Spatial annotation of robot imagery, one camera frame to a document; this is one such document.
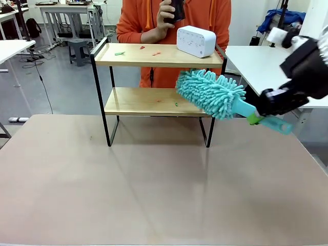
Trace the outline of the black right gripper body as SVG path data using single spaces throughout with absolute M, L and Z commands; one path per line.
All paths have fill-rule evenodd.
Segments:
M 327 64 L 320 57 L 309 57 L 296 63 L 285 60 L 280 68 L 290 80 L 281 89 L 301 93 L 314 99 L 327 96 Z

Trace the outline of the person's right hand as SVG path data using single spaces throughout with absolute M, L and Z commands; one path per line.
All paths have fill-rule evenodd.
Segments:
M 166 23 L 165 19 L 173 19 L 175 8 L 171 6 L 171 0 L 164 0 L 159 4 L 159 10 L 157 12 L 157 26 L 147 32 L 143 32 L 141 35 L 142 44 L 155 44 L 158 41 L 164 39 L 167 35 L 167 31 L 175 26 L 171 23 Z

